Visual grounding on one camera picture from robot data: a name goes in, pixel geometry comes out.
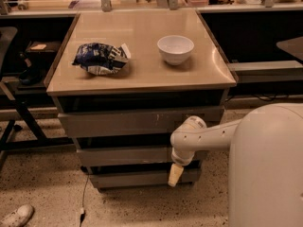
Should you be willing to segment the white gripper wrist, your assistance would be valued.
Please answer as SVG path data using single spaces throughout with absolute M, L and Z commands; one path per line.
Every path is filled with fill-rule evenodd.
M 169 171 L 169 186 L 174 187 L 177 185 L 184 171 L 183 166 L 188 166 L 192 162 L 194 155 L 194 151 L 179 150 L 176 148 L 172 149 L 171 159 L 175 164 L 171 165 Z

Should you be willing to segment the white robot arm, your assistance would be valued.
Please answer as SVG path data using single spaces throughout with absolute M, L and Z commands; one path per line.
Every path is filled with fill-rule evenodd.
M 214 127 L 191 116 L 170 143 L 171 186 L 195 152 L 229 151 L 229 227 L 303 227 L 302 103 L 265 105 Z

